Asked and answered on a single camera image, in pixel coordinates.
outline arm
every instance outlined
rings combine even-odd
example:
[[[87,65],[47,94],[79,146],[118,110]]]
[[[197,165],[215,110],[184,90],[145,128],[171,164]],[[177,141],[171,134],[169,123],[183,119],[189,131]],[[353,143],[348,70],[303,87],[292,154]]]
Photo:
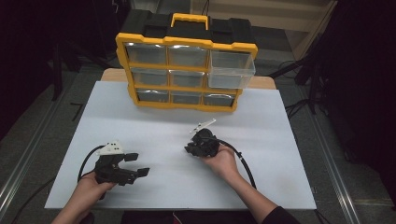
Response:
[[[95,180],[95,172],[84,175],[79,181],[64,209],[52,221],[52,224],[79,223],[90,213],[91,208],[108,190],[116,184],[98,184]]]
[[[201,159],[235,190],[258,223],[262,223],[277,208],[275,203],[251,187],[239,174],[233,151],[230,148],[220,145],[216,157]]]

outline transparent bin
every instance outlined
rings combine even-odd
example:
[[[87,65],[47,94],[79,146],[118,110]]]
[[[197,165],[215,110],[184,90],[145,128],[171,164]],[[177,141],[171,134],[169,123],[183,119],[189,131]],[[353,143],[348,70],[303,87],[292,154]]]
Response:
[[[196,91],[171,91],[174,104],[198,105],[201,93]]]
[[[206,67],[208,49],[174,45],[168,47],[169,65]]]
[[[131,68],[135,84],[165,86],[168,77],[165,69]]]
[[[210,88],[244,89],[256,73],[249,53],[210,52],[208,85]]]
[[[136,89],[137,98],[139,101],[149,101],[149,102],[169,102],[169,91],[160,90],[148,90],[148,89]]]
[[[204,72],[169,70],[171,83],[179,87],[203,87]]]
[[[223,93],[205,93],[204,105],[232,106],[235,95]]]
[[[125,43],[128,58],[133,63],[166,64],[166,46]]]

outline metal track on floor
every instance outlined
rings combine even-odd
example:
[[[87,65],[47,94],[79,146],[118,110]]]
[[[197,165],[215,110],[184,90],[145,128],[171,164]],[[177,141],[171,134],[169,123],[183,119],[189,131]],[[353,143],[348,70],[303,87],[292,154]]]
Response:
[[[4,218],[6,211],[8,210],[9,205],[12,202],[23,178],[25,177],[29,166],[31,165],[35,154],[39,150],[39,144],[41,138],[43,137],[44,133],[49,126],[53,115],[55,114],[56,110],[59,107],[62,99],[64,98],[65,93],[70,89],[75,76],[65,76],[64,79],[64,90],[58,97],[58,100],[52,102],[47,110],[45,116],[40,121],[33,134],[32,139],[30,140],[29,144],[27,145],[26,149],[23,151],[20,160],[18,161],[17,165],[15,166],[14,170],[12,171],[11,175],[9,176],[6,184],[0,190],[0,223]]]
[[[308,96],[306,92],[302,88],[298,88],[300,94],[303,99],[307,99]],[[324,163],[326,165],[327,170],[329,171],[329,176],[332,180],[332,185],[334,186],[335,193],[337,194],[338,201],[343,209],[344,215],[346,217],[346,221],[349,224],[361,224],[358,213],[356,211],[355,205],[352,202],[352,199],[347,190],[347,186],[343,180],[343,177],[338,170],[334,159],[332,158],[332,152],[327,144],[326,137],[323,134],[322,129],[320,128],[318,118],[316,115],[312,115],[308,106],[304,107],[306,113],[309,115],[312,126],[314,127],[315,133],[318,137],[318,141],[320,144],[320,149],[322,150],[322,156],[324,159]]]

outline person's right hand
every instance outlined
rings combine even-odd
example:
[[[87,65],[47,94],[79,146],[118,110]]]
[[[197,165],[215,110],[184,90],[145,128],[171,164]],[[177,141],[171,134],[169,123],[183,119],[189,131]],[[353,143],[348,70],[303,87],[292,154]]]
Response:
[[[219,152],[215,157],[201,157],[201,160],[227,182],[230,178],[239,175],[233,150],[222,144],[220,144]]]

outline person's left hand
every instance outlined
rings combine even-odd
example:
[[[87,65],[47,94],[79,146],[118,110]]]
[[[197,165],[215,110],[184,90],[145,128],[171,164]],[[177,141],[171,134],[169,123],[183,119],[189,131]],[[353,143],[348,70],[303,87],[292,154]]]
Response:
[[[78,181],[64,209],[52,223],[79,223],[90,213],[91,208],[101,196],[115,185],[115,183],[98,184],[95,179],[95,172],[84,175]]]

